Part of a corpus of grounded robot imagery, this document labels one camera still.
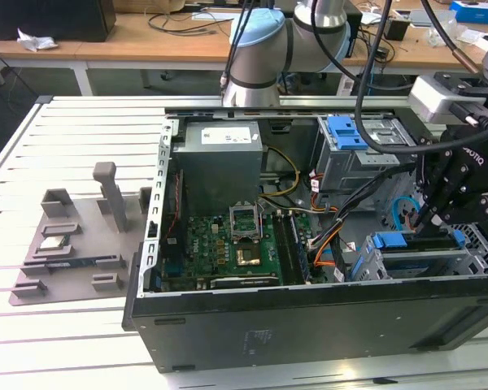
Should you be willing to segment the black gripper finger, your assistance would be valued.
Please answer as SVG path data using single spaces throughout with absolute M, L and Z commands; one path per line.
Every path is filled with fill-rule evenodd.
M 481 217 L 481 194 L 470 194 L 468 178 L 473 173 L 455 153 L 425 156 L 425 226 L 434 217 L 448 224 L 474 223 Z
M 434 235 L 438 230 L 440 219 L 445 208 L 446 201 L 443 193 L 444 180 L 442 157 L 443 152 L 427 152 L 420 154 L 418 159 L 417 179 L 420 190 L 420 211 L 413 227 L 417 235 Z

